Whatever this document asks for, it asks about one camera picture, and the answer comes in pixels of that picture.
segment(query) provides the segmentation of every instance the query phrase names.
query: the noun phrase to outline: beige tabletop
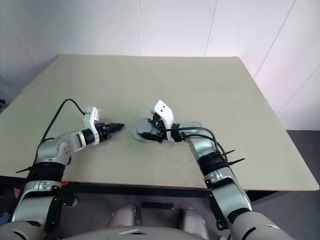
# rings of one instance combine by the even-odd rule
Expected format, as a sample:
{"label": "beige tabletop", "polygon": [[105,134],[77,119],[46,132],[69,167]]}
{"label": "beige tabletop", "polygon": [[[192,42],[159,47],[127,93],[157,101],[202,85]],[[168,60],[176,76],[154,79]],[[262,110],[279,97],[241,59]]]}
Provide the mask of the beige tabletop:
{"label": "beige tabletop", "polygon": [[[142,143],[132,126],[151,117],[158,100],[175,120],[211,129],[234,161],[246,190],[318,190],[319,185],[237,57],[62,55],[0,114],[0,175],[32,164],[61,102],[101,109],[100,120],[124,123],[112,139],[76,152],[63,179],[76,182],[200,187],[205,184],[185,142]],[[83,116],[67,103],[48,137],[83,130]]]}

